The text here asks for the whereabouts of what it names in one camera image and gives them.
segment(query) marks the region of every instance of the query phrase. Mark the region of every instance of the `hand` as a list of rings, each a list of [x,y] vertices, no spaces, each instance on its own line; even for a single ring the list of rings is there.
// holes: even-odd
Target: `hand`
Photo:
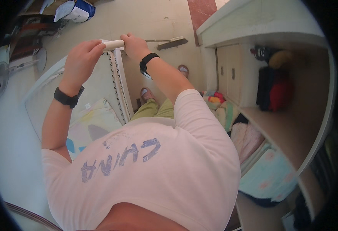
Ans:
[[[152,53],[148,49],[146,41],[134,36],[132,33],[128,33],[127,35],[122,34],[120,39],[124,40],[126,54],[137,62],[141,62],[146,55]]]
[[[93,68],[106,47],[100,39],[78,44],[71,49],[65,62],[63,79],[59,89],[70,97],[77,95],[80,87],[91,76]]]

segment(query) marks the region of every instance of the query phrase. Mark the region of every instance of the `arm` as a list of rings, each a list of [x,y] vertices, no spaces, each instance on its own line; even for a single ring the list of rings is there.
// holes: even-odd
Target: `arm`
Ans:
[[[93,68],[106,47],[101,40],[83,42],[74,47],[66,59],[65,71],[59,90],[73,97],[78,95],[82,84],[91,76]],[[63,105],[53,99],[42,127],[42,148],[54,150],[70,163],[71,158],[66,148],[71,111],[69,105]]]
[[[128,56],[137,62],[152,53],[146,42],[131,33],[120,36],[124,40],[125,51]],[[174,104],[178,95],[187,89],[194,89],[193,85],[176,68],[170,66],[161,58],[153,58],[147,63],[147,72],[157,87]]]

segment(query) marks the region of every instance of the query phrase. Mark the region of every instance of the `fitness tracker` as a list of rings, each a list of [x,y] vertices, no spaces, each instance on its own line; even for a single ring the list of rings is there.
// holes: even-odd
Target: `fitness tracker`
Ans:
[[[139,68],[140,68],[140,70],[141,70],[141,73],[142,73],[144,76],[146,76],[146,77],[148,77],[149,79],[151,79],[151,80],[152,80],[151,76],[147,73],[147,67],[146,67],[146,64],[147,64],[151,59],[153,59],[153,58],[155,58],[155,57],[159,57],[159,58],[160,58],[160,56],[158,56],[157,54],[155,54],[155,53],[150,53],[150,54],[146,55],[146,56],[142,59],[142,61],[139,63]]]
[[[78,103],[78,99],[83,91],[84,91],[84,87],[81,86],[78,95],[70,97],[68,95],[65,95],[65,93],[60,91],[59,87],[57,87],[54,93],[54,98],[64,105],[70,105],[70,108],[75,108],[75,106]]]

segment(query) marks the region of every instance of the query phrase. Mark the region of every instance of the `black wristband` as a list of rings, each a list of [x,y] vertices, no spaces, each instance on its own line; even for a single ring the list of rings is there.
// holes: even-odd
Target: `black wristband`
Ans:
[[[139,68],[141,69],[141,73],[142,73],[142,74],[143,74],[143,73],[148,74],[148,73],[147,73],[147,67],[146,67],[146,64],[147,64],[151,59],[153,59],[153,58],[155,58],[155,57],[159,57],[159,58],[160,58],[160,56],[158,56],[157,54],[155,54],[155,53],[150,53],[150,54],[146,55],[146,56],[142,59],[142,61],[139,63]]]
[[[65,93],[63,93],[62,91],[60,91],[59,87],[57,87],[56,90],[55,90],[55,93],[54,93],[54,98],[64,105],[69,105],[70,108],[75,108],[75,106],[78,103],[78,99],[79,99],[80,95],[82,94],[83,90],[84,90],[84,87],[81,86],[80,89],[79,89],[78,95],[70,97],[70,96],[66,95]]]

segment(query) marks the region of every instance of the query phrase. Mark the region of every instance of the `slipper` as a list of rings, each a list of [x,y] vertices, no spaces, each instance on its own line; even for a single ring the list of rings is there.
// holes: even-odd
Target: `slipper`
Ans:
[[[179,65],[177,69],[188,79],[189,70],[187,66]]]
[[[145,103],[149,99],[153,99],[153,100],[156,101],[155,96],[153,95],[152,91],[149,88],[142,88],[141,89],[141,97],[142,97],[142,99]]]

